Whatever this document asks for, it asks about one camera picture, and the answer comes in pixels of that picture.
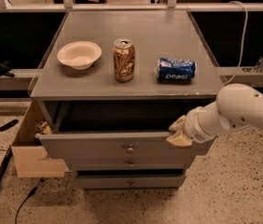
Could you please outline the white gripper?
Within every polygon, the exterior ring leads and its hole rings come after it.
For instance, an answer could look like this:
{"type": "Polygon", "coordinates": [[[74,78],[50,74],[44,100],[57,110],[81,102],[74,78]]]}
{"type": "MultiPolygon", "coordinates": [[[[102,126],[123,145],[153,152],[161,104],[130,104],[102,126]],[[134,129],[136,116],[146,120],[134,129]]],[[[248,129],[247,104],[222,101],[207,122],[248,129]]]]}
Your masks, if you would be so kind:
{"type": "Polygon", "coordinates": [[[192,142],[204,143],[216,138],[214,127],[217,122],[217,111],[211,107],[197,107],[181,116],[170,125],[173,132],[166,140],[177,147],[190,147],[192,142]]]}

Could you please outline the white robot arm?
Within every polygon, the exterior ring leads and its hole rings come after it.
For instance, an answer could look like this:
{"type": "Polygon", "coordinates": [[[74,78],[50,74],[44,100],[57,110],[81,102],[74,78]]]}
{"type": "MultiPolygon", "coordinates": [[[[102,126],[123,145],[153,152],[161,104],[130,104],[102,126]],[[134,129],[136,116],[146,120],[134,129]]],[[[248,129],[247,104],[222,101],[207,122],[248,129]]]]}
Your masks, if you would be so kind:
{"type": "Polygon", "coordinates": [[[237,132],[247,127],[263,130],[263,94],[250,86],[230,84],[215,101],[190,110],[176,120],[167,141],[178,147],[206,143],[220,133],[237,132]]]}

